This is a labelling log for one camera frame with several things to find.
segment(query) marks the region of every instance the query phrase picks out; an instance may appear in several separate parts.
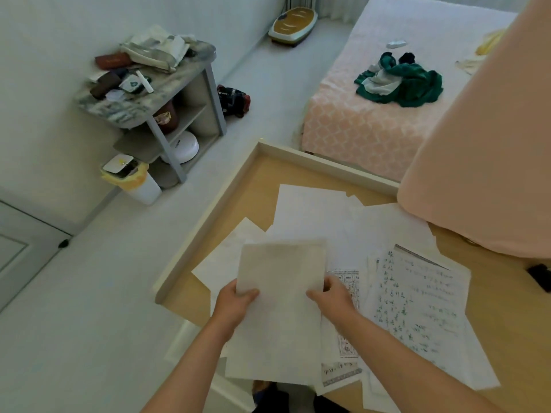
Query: bed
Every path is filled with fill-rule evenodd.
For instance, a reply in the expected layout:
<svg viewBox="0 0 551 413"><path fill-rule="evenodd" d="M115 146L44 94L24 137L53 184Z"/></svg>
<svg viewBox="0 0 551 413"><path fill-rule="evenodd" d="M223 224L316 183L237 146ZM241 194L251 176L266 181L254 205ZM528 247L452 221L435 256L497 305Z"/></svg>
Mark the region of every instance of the bed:
<svg viewBox="0 0 551 413"><path fill-rule="evenodd" d="M400 181L427 138L470 76L455 62L472 57L485 34L515 18L481 7L435 0L369 0L341 54L311 98L302 149ZM443 76L444 92L435 103L402 108L378 104L355 93L356 77L376 63L386 44L396 60L412 52L425 69Z"/></svg>

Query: green clothing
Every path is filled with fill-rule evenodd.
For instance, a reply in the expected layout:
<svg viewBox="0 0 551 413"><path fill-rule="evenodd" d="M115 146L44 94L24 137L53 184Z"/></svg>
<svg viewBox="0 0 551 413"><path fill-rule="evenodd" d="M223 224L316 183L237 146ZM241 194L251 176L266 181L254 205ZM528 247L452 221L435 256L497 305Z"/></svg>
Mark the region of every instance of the green clothing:
<svg viewBox="0 0 551 413"><path fill-rule="evenodd" d="M436 71L425 71L417 63L396 64L394 57L388 52L381 56L379 64L390 75L401 76L402 83L386 96L368 92L362 85L367 78L375 73L366 71L354 81L360 86L356 93L376 103L390 103L395 101L402 107L419 107L425 103L433 103L438 100L442 88L442 76Z"/></svg>

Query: door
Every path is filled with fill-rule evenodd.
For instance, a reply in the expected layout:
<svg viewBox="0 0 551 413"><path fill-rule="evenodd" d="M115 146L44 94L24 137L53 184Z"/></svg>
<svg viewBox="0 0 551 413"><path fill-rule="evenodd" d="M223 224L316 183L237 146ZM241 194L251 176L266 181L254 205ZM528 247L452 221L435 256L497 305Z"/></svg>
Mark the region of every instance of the door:
<svg viewBox="0 0 551 413"><path fill-rule="evenodd" d="M0 202L0 310L71 236Z"/></svg>

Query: white trash can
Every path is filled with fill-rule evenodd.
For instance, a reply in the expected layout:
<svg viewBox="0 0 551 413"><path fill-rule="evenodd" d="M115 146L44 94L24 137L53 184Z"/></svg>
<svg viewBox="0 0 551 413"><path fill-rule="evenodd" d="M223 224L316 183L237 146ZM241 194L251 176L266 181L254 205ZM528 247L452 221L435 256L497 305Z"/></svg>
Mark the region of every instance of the white trash can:
<svg viewBox="0 0 551 413"><path fill-rule="evenodd" d="M159 198L162 191L147 172L148 168L145 162L138 162L133 156L120 153L101 168L101 177L149 206Z"/></svg>

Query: floor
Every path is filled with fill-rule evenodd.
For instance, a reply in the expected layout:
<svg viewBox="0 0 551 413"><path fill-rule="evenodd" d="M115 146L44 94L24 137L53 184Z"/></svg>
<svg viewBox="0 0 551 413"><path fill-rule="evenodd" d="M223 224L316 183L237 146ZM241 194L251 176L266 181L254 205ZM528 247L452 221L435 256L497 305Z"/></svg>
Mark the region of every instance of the floor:
<svg viewBox="0 0 551 413"><path fill-rule="evenodd" d="M294 49L263 41L222 81L251 96L250 112L229 119L188 181L149 208L119 194L0 314L1 410L140 410L182 325L152 284L254 139L298 145L308 98L351 29L320 20Z"/></svg>

